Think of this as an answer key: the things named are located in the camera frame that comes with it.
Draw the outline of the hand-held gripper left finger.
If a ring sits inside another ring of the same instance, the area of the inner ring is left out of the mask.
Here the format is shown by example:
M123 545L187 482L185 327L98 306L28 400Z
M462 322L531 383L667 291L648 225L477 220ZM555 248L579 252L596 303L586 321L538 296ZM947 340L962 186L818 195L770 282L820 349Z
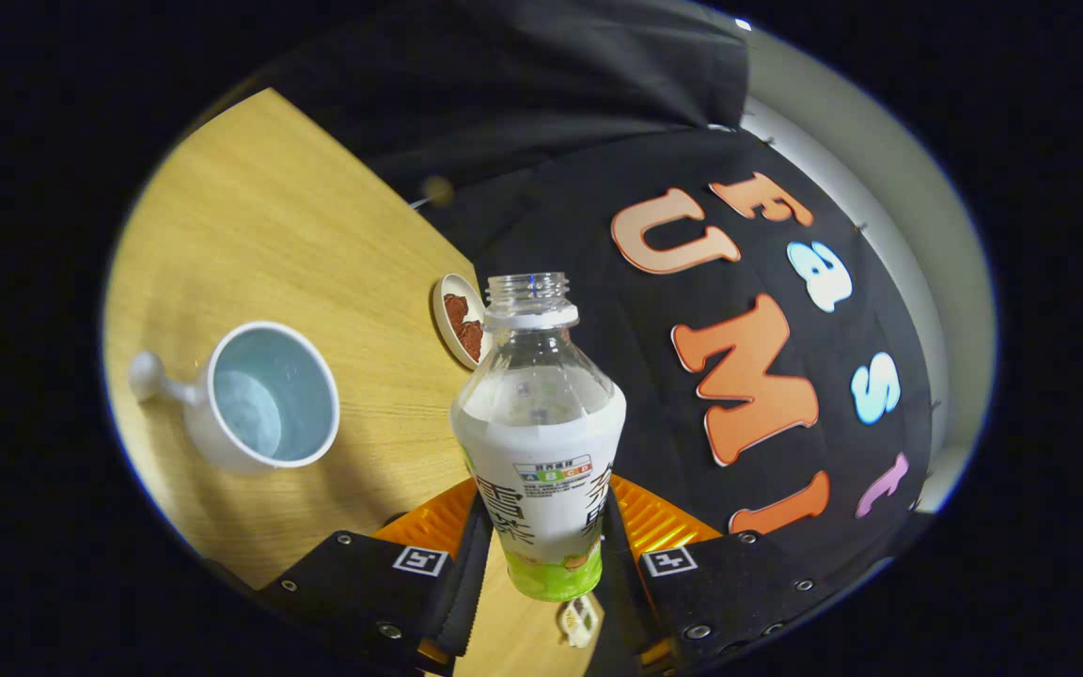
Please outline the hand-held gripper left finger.
M375 672L451 672L477 620L491 531L464 480L371 535L327 535L255 599Z

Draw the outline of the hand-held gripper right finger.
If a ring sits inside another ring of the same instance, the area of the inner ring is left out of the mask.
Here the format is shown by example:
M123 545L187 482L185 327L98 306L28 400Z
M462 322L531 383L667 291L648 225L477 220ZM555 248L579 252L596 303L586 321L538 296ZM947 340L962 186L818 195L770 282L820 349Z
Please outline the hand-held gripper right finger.
M619 476L609 487L606 672L712 668L808 620L834 594L768 536L721 534Z

